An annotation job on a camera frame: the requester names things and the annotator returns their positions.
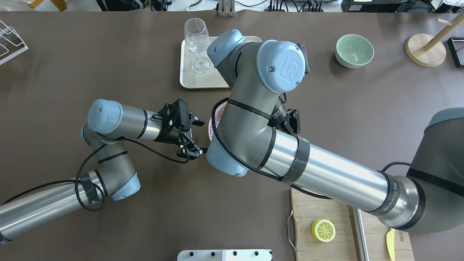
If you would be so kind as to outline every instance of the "clear glass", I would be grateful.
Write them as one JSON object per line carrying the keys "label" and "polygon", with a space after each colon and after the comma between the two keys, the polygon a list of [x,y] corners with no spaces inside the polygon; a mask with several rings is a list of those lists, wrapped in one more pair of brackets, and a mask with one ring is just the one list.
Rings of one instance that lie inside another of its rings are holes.
{"label": "clear glass", "polygon": [[200,18],[191,18],[184,26],[185,44],[198,57],[192,62],[192,69],[197,73],[205,73],[211,67],[211,61],[201,56],[201,52],[209,45],[209,34],[205,22]]}

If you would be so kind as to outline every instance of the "brown table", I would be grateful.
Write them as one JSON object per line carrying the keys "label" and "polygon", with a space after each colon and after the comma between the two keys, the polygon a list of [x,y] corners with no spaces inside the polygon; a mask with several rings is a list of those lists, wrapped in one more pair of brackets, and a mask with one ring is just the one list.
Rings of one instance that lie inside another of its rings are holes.
{"label": "brown table", "polygon": [[[179,84],[183,24],[195,16],[206,21],[212,36],[238,28],[263,40],[306,43],[311,72],[288,94],[287,108],[300,109],[302,137],[366,166],[410,162],[432,115],[464,105],[464,71],[449,54],[441,66],[423,68],[403,47],[416,33],[437,33],[443,25],[435,18],[453,15],[0,13],[29,45],[0,66],[0,199],[75,176],[91,152],[79,130],[97,98],[152,111],[181,98],[207,121],[229,90],[186,90]],[[347,33],[374,45],[374,59],[361,69],[335,60],[335,43]],[[464,26],[452,33],[463,35]],[[206,128],[193,131],[207,146]],[[176,151],[149,145],[172,156]],[[142,184],[138,193],[20,236],[0,249],[0,260],[176,260],[182,249],[208,248],[271,248],[274,260],[294,259],[286,239],[288,187],[253,173],[220,173],[205,157],[179,165],[127,146]],[[92,160],[87,170],[96,166]],[[405,172],[391,169],[394,175]],[[418,261],[462,260],[464,226],[411,239]]]}

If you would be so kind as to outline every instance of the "wooden cutting board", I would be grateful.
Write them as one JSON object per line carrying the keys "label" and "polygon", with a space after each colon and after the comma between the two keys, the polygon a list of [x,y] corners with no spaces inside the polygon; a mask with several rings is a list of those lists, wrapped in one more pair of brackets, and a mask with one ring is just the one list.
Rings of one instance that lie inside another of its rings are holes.
{"label": "wooden cutting board", "polygon": [[[355,239],[351,227],[348,205],[319,199],[291,190],[293,218],[296,227],[297,261],[357,261]],[[335,238],[328,243],[320,242],[311,233],[311,224],[317,219],[328,219],[335,225]],[[390,261],[385,235],[389,227],[377,217],[362,213],[367,239],[369,259]],[[395,231],[396,261],[414,261],[409,234]]]}

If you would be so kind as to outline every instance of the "lemon slice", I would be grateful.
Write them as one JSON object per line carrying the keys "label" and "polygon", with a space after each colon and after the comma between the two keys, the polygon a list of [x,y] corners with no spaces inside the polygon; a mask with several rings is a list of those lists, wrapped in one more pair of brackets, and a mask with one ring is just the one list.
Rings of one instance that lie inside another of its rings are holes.
{"label": "lemon slice", "polygon": [[318,219],[311,225],[313,236],[322,242],[330,242],[335,238],[335,226],[327,219]]}

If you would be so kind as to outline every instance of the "yellow knife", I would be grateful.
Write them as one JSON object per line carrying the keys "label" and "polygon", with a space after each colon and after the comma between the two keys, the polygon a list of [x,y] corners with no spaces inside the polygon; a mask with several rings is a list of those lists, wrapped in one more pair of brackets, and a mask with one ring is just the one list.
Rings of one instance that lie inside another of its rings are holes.
{"label": "yellow knife", "polygon": [[387,232],[386,239],[388,255],[392,261],[395,261],[395,229],[390,228],[390,231]]}

